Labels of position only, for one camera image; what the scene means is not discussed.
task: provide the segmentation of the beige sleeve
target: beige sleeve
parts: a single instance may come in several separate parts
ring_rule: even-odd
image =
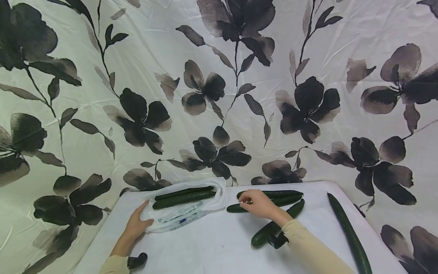
[[[111,256],[102,265],[99,274],[129,274],[128,257]]]
[[[282,228],[289,247],[312,274],[351,274],[351,268],[298,220]]]

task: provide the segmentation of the green cucumber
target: green cucumber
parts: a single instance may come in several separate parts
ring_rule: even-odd
[[[207,199],[214,197],[216,192],[214,191],[199,191],[195,193],[188,193],[183,195],[178,195],[175,197],[170,197],[166,199],[161,199],[159,201],[156,201],[153,205],[153,209],[162,209],[166,207],[176,206],[183,203],[190,203],[190,202],[196,202],[199,200]]]
[[[359,241],[359,238],[354,232],[353,226],[348,220],[344,209],[338,200],[330,193],[327,193],[328,201],[336,215],[339,223],[341,224],[342,230],[344,231],[345,238],[347,239],[348,246],[350,247],[351,253],[353,254],[354,262],[356,263],[359,274],[372,274],[370,262],[368,261],[367,254]]]
[[[199,191],[207,191],[207,190],[212,190],[214,187],[212,186],[206,186],[203,188],[191,188],[191,189],[183,189],[180,191],[176,191],[176,192],[172,192],[172,193],[167,193],[167,194],[163,194],[163,195],[158,195],[155,196],[155,201],[159,201],[162,199],[167,199],[170,197],[175,197],[175,196],[179,196],[179,195],[183,195],[183,194],[188,194],[188,193],[195,193],[195,192],[199,192]]]
[[[300,199],[301,199],[301,195],[292,195],[292,196],[285,196],[285,197],[272,199],[272,202],[276,206],[287,206],[292,203],[298,202]],[[231,206],[228,206],[226,210],[231,213],[247,212],[243,207],[240,206],[240,203],[236,203]]]
[[[242,193],[244,193],[246,190],[241,191],[237,194],[237,199],[240,198]],[[264,190],[262,191],[266,196],[268,196],[269,199],[284,197],[284,196],[290,196],[290,195],[303,195],[302,192],[296,191],[296,190]]]
[[[294,204],[291,208],[286,210],[286,212],[292,217],[296,218],[304,208],[304,199]],[[260,248],[265,243],[268,242],[269,236],[277,235],[281,231],[281,227],[279,227],[275,222],[270,222],[265,225],[262,229],[260,229],[251,239],[251,245],[254,248]]]

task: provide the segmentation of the white table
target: white table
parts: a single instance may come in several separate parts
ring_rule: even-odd
[[[251,188],[303,192],[306,203],[298,220],[357,272],[345,236],[327,199],[327,192],[332,193],[343,206],[362,242],[373,273],[406,273],[337,184],[321,181],[226,188],[227,205],[237,203],[238,192]],[[99,272],[131,212],[144,196],[145,193],[133,192],[119,199],[75,269],[75,274]],[[252,236],[266,223],[268,220],[255,218],[249,213],[231,214],[222,210],[174,231],[146,234],[136,244],[132,255],[146,252],[148,262],[144,268],[133,273],[307,273],[286,245],[277,250],[270,245],[257,250],[251,248]]]

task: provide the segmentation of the plastic bag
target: plastic bag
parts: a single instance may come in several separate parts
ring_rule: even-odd
[[[154,198],[158,195],[172,193],[188,188],[206,186],[214,187],[213,191],[216,191],[216,195],[214,197],[160,210],[154,210],[152,208],[152,204],[155,202]],[[145,231],[161,233],[175,230],[201,218],[202,216],[207,215],[211,211],[224,209],[226,205],[225,186],[226,182],[222,177],[208,178],[200,181],[178,183],[160,190],[148,192],[145,197],[149,199],[149,204],[141,213],[141,219],[154,219],[155,221]]]

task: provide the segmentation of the left hand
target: left hand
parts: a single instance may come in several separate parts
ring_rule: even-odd
[[[141,206],[139,206],[132,214],[131,217],[128,220],[128,223],[126,224],[125,231],[123,232],[122,236],[127,237],[128,239],[134,241],[137,239],[147,227],[153,224],[154,219],[149,219],[142,221],[140,219],[140,214],[145,209],[145,207],[148,205],[149,200],[146,200]]]

